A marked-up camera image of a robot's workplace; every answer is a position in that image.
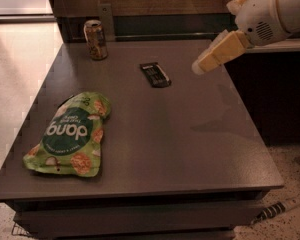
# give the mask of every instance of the crumpled green package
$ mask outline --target crumpled green package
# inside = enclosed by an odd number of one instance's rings
[[[41,173],[96,176],[103,120],[110,111],[109,100],[100,93],[70,98],[57,110],[41,142],[23,157],[25,167]]]

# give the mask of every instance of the green bag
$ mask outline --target green bag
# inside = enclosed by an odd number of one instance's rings
[[[110,102],[100,93],[70,98],[59,107],[40,144],[23,157],[24,165],[42,173],[97,175],[103,120],[110,110]]]

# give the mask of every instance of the gray tabletop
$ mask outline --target gray tabletop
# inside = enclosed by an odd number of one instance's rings
[[[0,200],[281,187],[282,178],[227,71],[192,73],[192,62],[208,44],[109,42],[103,61],[92,61],[85,44],[63,45],[0,171]],[[150,87],[139,64],[154,61],[171,86]],[[104,123],[101,173],[87,179],[25,169],[23,155],[40,141],[57,106],[82,91],[100,92],[112,104]]]

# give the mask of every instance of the can lid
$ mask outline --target can lid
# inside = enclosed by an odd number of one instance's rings
[[[87,27],[96,27],[101,25],[100,20],[88,20],[84,23],[85,26]]]

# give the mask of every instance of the can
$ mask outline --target can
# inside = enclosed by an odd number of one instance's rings
[[[101,21],[88,20],[83,30],[91,59],[105,59],[108,56],[108,50]]]

